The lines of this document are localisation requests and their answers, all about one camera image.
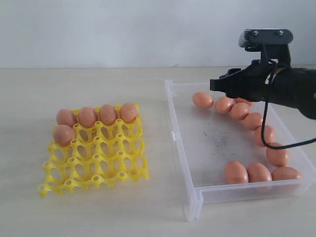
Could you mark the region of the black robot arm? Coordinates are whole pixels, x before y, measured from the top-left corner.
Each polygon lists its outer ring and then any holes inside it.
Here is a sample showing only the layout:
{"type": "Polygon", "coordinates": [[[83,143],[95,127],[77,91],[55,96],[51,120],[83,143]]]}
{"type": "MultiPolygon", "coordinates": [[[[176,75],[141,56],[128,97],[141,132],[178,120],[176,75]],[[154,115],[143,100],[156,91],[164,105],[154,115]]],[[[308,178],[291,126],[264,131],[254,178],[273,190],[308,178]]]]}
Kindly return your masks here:
{"type": "Polygon", "coordinates": [[[211,79],[210,90],[224,92],[229,98],[298,109],[305,117],[316,119],[315,69],[280,68],[272,62],[253,60],[243,70],[232,68],[218,79],[211,79]]]}

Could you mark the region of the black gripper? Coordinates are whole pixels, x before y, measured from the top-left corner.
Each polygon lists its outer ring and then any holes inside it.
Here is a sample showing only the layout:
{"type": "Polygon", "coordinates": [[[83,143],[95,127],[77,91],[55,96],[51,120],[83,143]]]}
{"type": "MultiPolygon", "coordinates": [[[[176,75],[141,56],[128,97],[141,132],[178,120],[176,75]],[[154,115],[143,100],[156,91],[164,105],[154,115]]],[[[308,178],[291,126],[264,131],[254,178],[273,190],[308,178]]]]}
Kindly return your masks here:
{"type": "Polygon", "coordinates": [[[248,101],[260,101],[266,79],[276,71],[275,60],[252,60],[245,69],[232,68],[219,79],[211,79],[211,91],[225,92],[228,98],[242,98],[248,101]]]}

